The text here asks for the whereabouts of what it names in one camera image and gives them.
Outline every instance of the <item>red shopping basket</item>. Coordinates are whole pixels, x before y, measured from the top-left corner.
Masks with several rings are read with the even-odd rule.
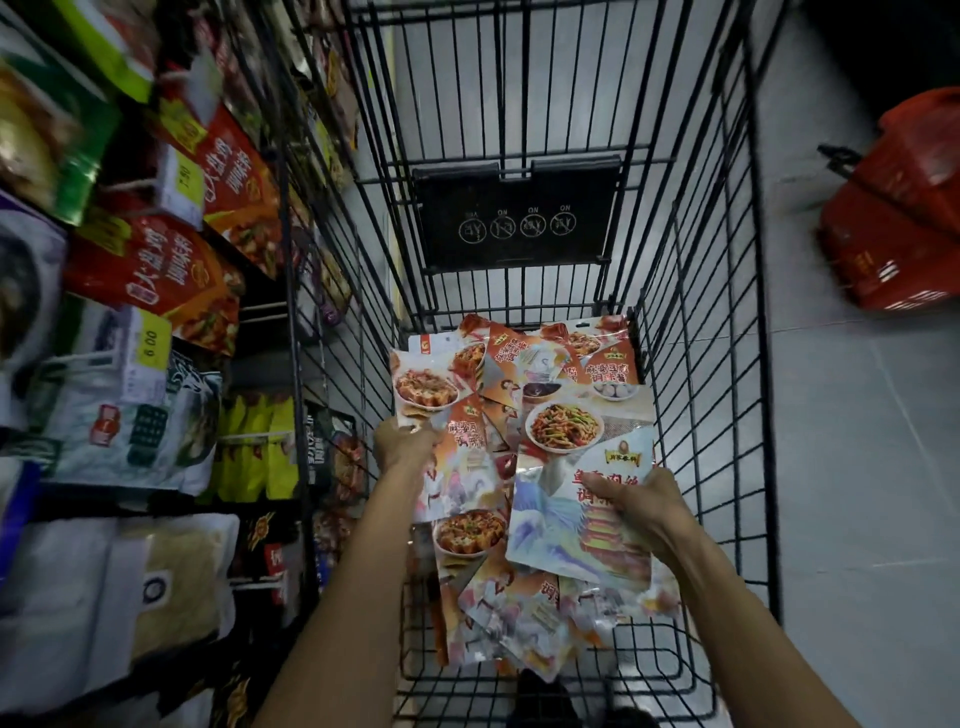
[[[821,147],[848,177],[821,213],[821,246],[863,308],[916,308],[960,294],[960,88],[915,96],[885,113],[880,128],[863,159]]]

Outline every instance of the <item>hand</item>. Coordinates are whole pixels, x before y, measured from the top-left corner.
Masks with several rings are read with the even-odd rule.
[[[666,468],[654,468],[642,485],[624,485],[595,473],[583,474],[584,485],[622,511],[644,545],[671,569],[673,544],[689,529],[699,527],[686,505],[677,480]]]
[[[412,427],[400,427],[396,417],[384,420],[373,434],[373,456],[384,474],[394,465],[409,465],[415,472],[423,471],[430,463],[433,446],[440,442],[442,432],[430,423],[424,423],[415,432]]]

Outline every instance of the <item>person's left hand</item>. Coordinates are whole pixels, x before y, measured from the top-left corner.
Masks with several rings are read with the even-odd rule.
[[[415,432],[412,427],[400,427],[396,417],[384,420],[373,434],[373,455],[380,472],[385,473],[399,463],[415,471],[426,468],[433,455],[433,446],[443,434],[430,423],[424,423]]]

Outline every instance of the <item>red packaging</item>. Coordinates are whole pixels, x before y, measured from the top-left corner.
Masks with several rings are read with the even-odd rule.
[[[161,100],[157,134],[204,170],[204,222],[276,279],[283,262],[280,198],[270,170],[223,104],[207,129],[184,113],[179,98]]]
[[[142,214],[144,203],[113,193],[71,234],[63,287],[105,305],[130,303],[170,320],[184,341],[233,355],[243,275],[189,226]]]

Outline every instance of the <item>shopping cart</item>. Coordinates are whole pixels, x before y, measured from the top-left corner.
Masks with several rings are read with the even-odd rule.
[[[282,6],[303,73],[323,88],[310,23],[294,0]],[[772,42],[755,53],[754,3],[345,5],[326,29],[346,49],[363,129],[359,151],[340,155],[352,178],[343,190],[276,18],[253,0],[245,7],[269,67],[259,93],[285,244],[299,257],[287,266],[289,308],[314,295],[305,272],[324,265],[317,241],[296,235],[291,188],[354,297],[336,328],[290,319],[298,391],[354,415],[369,442],[392,412],[389,350],[405,349],[410,333],[455,328],[471,311],[524,329],[627,313],[655,395],[658,457],[779,618],[756,167],[756,84]],[[333,117],[325,94],[309,100]],[[372,458],[364,465],[372,484]],[[505,722],[514,681],[491,664],[440,668],[426,584],[412,580],[404,601],[397,719]],[[722,719],[686,616],[618,627],[614,642],[561,674],[582,715],[609,700],[668,724]]]

